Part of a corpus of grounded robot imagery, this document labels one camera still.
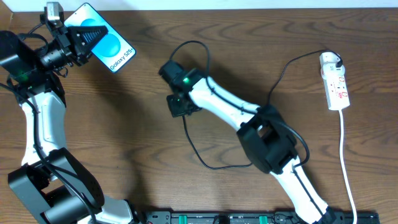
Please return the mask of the blue Galaxy smartphone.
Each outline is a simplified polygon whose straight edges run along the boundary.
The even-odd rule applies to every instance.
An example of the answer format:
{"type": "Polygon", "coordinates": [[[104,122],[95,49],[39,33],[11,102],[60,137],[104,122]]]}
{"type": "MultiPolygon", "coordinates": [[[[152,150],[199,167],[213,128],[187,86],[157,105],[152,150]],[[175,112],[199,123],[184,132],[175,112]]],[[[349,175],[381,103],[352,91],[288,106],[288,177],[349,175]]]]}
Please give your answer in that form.
{"type": "Polygon", "coordinates": [[[113,73],[118,72],[136,55],[135,48],[87,2],[68,17],[64,24],[66,27],[105,26],[108,33],[91,52],[113,73]]]}

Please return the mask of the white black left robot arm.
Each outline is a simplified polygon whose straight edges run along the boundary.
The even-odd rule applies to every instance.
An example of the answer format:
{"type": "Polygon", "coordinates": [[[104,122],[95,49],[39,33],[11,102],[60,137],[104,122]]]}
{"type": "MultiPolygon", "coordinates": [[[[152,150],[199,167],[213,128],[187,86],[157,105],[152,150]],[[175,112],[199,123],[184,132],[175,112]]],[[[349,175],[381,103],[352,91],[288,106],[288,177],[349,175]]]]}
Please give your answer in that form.
{"type": "Polygon", "coordinates": [[[108,29],[48,28],[53,41],[36,50],[25,43],[35,33],[1,32],[1,66],[9,73],[4,87],[15,95],[27,121],[22,164],[8,175],[8,184],[39,223],[137,223],[129,202],[105,196],[66,144],[60,71],[85,64],[108,29]]]}

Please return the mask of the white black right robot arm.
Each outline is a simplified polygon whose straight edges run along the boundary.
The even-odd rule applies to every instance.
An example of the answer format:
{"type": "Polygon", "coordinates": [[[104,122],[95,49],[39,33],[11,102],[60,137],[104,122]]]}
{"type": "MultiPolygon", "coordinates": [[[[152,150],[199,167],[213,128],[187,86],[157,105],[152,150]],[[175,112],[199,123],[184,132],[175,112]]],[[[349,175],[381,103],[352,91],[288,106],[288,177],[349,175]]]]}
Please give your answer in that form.
{"type": "Polygon", "coordinates": [[[303,138],[281,117],[272,105],[259,106],[244,101],[219,86],[205,72],[185,70],[169,60],[159,75],[172,90],[168,97],[172,116],[185,116],[207,110],[229,124],[237,134],[246,157],[265,174],[277,179],[294,205],[298,217],[306,223],[333,223],[334,211],[317,194],[306,176],[296,144],[303,138]]]}

